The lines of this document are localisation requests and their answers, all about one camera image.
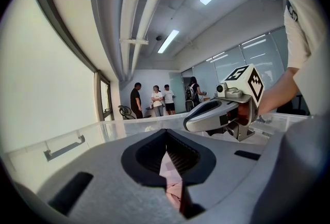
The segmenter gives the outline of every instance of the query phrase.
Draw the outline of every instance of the black shorts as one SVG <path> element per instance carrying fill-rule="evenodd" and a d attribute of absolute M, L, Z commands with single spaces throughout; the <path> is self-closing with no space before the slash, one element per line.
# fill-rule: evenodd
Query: black shorts
<path fill-rule="evenodd" d="M 174 103 L 170 103 L 170 104 L 165 104 L 166 105 L 166 111 L 175 111 L 175 106 Z"/>

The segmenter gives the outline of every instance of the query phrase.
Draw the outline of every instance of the black pants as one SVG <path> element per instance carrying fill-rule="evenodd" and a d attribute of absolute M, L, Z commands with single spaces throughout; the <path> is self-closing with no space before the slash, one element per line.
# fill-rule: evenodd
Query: black pants
<path fill-rule="evenodd" d="M 139 109 L 132 109 L 132 111 L 133 111 L 134 114 L 136 115 L 136 118 L 137 118 L 137 119 L 143 119 L 142 111 L 140 111 Z"/>

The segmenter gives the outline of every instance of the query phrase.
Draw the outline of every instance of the sleeve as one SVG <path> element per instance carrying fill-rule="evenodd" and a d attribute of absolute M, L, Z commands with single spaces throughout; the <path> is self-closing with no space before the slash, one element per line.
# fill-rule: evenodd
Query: sleeve
<path fill-rule="evenodd" d="M 300 69 L 310 55 L 306 36 L 285 8 L 284 25 L 288 37 L 288 67 Z"/>

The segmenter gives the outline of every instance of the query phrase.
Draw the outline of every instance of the transparent plastic bin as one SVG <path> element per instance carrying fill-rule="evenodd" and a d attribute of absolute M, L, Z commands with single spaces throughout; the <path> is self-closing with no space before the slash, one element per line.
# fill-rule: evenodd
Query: transparent plastic bin
<path fill-rule="evenodd" d="M 47 178 L 90 148 L 145 131 L 159 129 L 184 131 L 183 121 L 186 115 L 187 113 L 138 120 L 102 121 L 47 141 L 4 153 L 2 158 L 12 178 L 36 193 Z M 258 119 L 250 126 L 256 132 L 255 135 L 242 143 L 265 145 L 275 132 L 284 132 L 291 124 L 306 118 L 284 114 L 263 115 L 262 119 Z M 210 137 L 205 132 L 196 134 Z M 211 138 L 237 141 L 229 133 L 215 134 Z"/>

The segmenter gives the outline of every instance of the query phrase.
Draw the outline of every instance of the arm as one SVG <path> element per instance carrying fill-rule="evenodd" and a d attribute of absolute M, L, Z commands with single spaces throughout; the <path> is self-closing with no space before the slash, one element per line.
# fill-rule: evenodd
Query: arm
<path fill-rule="evenodd" d="M 138 104 L 139 110 L 142 111 L 139 98 L 135 98 L 135 100 L 136 100 L 136 103 Z"/>
<path fill-rule="evenodd" d="M 283 106 L 294 98 L 299 89 L 293 80 L 293 76 L 298 70 L 297 68 L 288 67 L 278 82 L 263 93 L 259 105 L 259 115 Z"/>
<path fill-rule="evenodd" d="M 205 95 L 205 93 L 201 92 L 201 90 L 200 90 L 200 87 L 199 87 L 199 86 L 197 87 L 197 94 L 199 94 L 199 95 Z"/>

